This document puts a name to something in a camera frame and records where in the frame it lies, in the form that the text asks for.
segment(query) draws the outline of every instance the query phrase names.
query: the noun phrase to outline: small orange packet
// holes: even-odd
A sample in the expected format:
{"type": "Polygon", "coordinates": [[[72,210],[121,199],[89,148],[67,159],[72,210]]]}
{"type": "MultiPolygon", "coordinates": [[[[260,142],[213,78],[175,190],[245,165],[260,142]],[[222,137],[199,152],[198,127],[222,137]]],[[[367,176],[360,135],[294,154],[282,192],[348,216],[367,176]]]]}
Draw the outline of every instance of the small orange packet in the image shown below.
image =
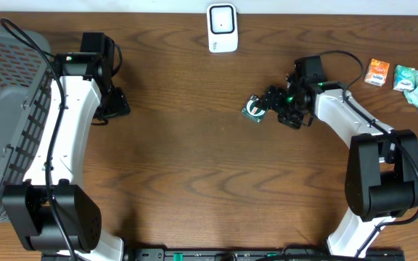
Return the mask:
{"type": "Polygon", "coordinates": [[[364,81],[376,86],[382,86],[385,84],[389,69],[390,64],[388,62],[372,59],[369,64],[369,68],[367,69],[364,81]]]}

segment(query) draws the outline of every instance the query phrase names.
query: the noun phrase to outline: green led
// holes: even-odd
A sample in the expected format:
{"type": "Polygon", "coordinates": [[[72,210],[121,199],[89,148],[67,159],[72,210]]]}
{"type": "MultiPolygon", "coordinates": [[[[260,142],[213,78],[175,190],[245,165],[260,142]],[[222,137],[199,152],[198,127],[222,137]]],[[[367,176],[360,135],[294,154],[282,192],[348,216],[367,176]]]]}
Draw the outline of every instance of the green led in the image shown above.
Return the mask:
{"type": "Polygon", "coordinates": [[[183,254],[179,254],[179,253],[173,254],[173,261],[183,261],[183,254]]]}

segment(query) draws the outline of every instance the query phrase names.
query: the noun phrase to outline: white background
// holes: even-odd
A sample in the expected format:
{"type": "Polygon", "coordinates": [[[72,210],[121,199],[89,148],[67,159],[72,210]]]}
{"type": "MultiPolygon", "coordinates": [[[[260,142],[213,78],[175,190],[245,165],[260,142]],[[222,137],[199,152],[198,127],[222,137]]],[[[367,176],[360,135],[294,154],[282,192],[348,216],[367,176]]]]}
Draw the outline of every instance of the white background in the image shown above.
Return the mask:
{"type": "MultiPolygon", "coordinates": [[[[208,0],[0,0],[0,11],[204,13],[208,0]]],[[[418,0],[232,0],[239,13],[418,15],[418,0]]]]}

